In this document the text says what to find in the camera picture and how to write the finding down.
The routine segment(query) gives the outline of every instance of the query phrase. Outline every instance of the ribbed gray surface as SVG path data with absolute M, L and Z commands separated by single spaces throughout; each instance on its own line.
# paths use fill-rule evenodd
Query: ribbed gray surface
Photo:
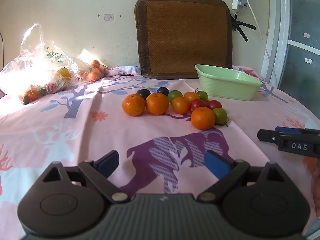
M 192 195 L 137 194 L 113 205 L 93 229 L 61 240 L 254 240 L 229 225 L 216 206 L 200 204 Z M 301 236 L 282 240 L 302 240 Z M 44 240 L 27 236 L 24 240 Z

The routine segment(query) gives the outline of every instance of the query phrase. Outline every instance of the purple elephant print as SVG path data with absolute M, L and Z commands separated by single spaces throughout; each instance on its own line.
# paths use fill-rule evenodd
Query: purple elephant print
M 157 176 L 164 177 L 164 193 L 177 189 L 178 180 L 174 174 L 181 167 L 204 166 L 204 153 L 213 150 L 229 161 L 229 146 L 223 133 L 216 129 L 191 133 L 181 137 L 157 137 L 130 148 L 132 164 L 136 169 L 131 181 L 121 190 L 132 197 L 138 190 L 149 185 Z

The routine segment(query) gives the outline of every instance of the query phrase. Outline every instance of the green basket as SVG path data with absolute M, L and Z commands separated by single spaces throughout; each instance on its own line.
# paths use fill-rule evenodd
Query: green basket
M 195 65 L 202 89 L 213 97 L 250 101 L 262 82 L 234 69 Z

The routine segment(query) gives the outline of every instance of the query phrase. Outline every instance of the brown cushion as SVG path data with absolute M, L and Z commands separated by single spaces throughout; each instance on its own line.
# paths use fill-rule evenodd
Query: brown cushion
M 222 0 L 138 0 L 141 74 L 197 78 L 195 64 L 232 67 L 230 11 Z

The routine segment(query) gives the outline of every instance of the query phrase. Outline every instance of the dark purple fruit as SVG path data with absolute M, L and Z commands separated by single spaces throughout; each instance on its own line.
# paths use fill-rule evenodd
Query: dark purple fruit
M 147 97 L 150 95 L 150 91 L 148 89 L 140 89 L 137 92 L 137 95 L 142 96 L 144 98 L 144 100 L 147 99 Z
M 160 87 L 157 90 L 157 93 L 164 94 L 167 97 L 169 95 L 169 89 L 167 89 L 166 87 Z
M 27 105 L 30 102 L 30 98 L 28 96 L 24 96 L 22 99 L 22 104 Z

